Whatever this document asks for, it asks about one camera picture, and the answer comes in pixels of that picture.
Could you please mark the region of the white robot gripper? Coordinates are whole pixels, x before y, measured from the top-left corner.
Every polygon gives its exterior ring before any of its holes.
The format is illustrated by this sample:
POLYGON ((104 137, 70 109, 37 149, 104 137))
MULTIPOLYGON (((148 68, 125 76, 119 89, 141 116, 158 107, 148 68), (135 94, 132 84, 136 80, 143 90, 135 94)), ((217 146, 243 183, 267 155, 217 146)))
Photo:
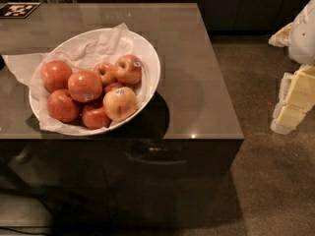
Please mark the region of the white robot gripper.
POLYGON ((293 74, 284 73, 271 130, 286 135, 295 130, 315 106, 315 0, 310 0, 293 23, 273 34, 268 43, 288 46, 289 57, 301 65, 293 74))

